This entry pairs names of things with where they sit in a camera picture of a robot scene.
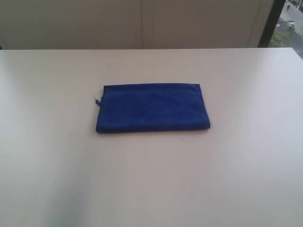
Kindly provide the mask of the black window frame post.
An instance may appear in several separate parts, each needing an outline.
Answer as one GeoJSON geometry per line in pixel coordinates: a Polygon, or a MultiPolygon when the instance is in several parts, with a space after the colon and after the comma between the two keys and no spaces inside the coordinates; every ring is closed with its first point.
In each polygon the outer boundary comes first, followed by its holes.
{"type": "Polygon", "coordinates": [[[259,41],[258,48],[267,48],[269,46],[285,2],[286,0],[274,0],[261,39],[259,41]]]}

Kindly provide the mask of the blue towel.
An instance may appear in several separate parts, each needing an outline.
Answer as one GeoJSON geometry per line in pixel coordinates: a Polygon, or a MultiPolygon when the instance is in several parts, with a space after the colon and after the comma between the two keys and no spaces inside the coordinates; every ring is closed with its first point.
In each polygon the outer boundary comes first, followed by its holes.
{"type": "Polygon", "coordinates": [[[199,131],[211,127],[199,84],[106,85],[97,133],[199,131]]]}

